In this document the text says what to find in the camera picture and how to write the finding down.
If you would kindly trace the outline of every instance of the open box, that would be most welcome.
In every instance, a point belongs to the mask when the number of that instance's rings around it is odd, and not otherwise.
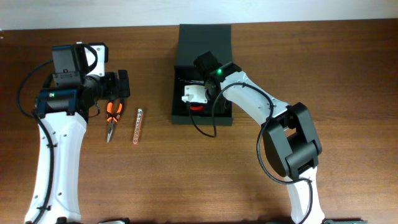
[[[232,61],[231,26],[230,25],[180,25],[177,59],[174,65],[174,93],[172,124],[192,124],[188,106],[181,100],[186,85],[204,85],[203,78],[193,66],[193,61],[206,51],[211,53],[222,64]],[[211,108],[213,102],[203,105],[201,111],[191,111],[196,124],[211,125]],[[220,99],[215,108],[217,125],[231,126],[232,103]]]

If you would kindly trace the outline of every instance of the white wall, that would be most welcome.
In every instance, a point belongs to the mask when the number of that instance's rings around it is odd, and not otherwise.
[[[393,17],[398,0],[0,0],[4,30]]]

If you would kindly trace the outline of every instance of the orange-handled pliers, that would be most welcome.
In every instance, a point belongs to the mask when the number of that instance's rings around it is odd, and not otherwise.
[[[108,102],[106,105],[106,120],[109,122],[108,124],[108,137],[106,138],[106,142],[111,140],[114,125],[120,120],[122,113],[124,111],[124,98],[120,98],[119,107],[116,113],[112,113],[113,108],[113,100]]]

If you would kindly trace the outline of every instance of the black box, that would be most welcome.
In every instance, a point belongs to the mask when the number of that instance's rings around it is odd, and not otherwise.
[[[231,26],[230,25],[180,25],[177,60],[174,65],[174,93],[172,124],[192,124],[187,104],[181,100],[185,85],[204,85],[201,75],[193,66],[193,61],[206,51],[222,64],[232,62]],[[196,124],[212,125],[209,101],[201,111],[191,111]],[[232,103],[220,99],[215,108],[217,125],[231,126]]]

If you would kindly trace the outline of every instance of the brown table surface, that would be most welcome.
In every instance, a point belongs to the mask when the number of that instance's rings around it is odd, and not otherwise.
[[[82,222],[235,222],[289,217],[285,186],[261,170],[259,126],[234,106],[232,127],[210,139],[171,125],[178,26],[3,31],[0,40],[0,222],[22,223],[33,194],[39,132],[16,91],[51,46],[105,42],[107,71],[129,72],[131,97],[106,143],[106,113],[90,119],[81,147]],[[323,152],[317,184],[327,218],[398,219],[398,20],[235,24],[234,61],[276,98],[311,111]],[[53,66],[22,91],[30,110]],[[105,102],[100,103],[105,109]],[[132,144],[136,109],[144,132]],[[204,127],[211,132],[211,127]]]

